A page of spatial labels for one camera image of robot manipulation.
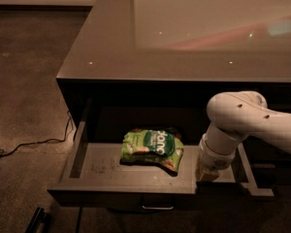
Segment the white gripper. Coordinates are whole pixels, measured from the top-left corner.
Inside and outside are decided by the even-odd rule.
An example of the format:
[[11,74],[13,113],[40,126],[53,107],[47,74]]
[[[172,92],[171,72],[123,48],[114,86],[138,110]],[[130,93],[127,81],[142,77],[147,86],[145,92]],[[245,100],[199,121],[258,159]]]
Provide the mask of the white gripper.
[[206,144],[206,135],[199,144],[200,156],[197,157],[195,177],[197,182],[213,182],[219,177],[217,170],[227,169],[235,158],[235,153],[219,154]]

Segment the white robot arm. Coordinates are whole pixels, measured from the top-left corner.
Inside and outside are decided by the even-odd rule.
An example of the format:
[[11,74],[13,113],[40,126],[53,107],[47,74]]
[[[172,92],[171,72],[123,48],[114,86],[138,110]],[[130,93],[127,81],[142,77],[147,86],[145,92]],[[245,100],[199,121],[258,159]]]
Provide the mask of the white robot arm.
[[200,141],[196,179],[212,182],[233,162],[249,136],[291,154],[291,114],[270,110],[255,91],[222,92],[207,104],[210,125]]

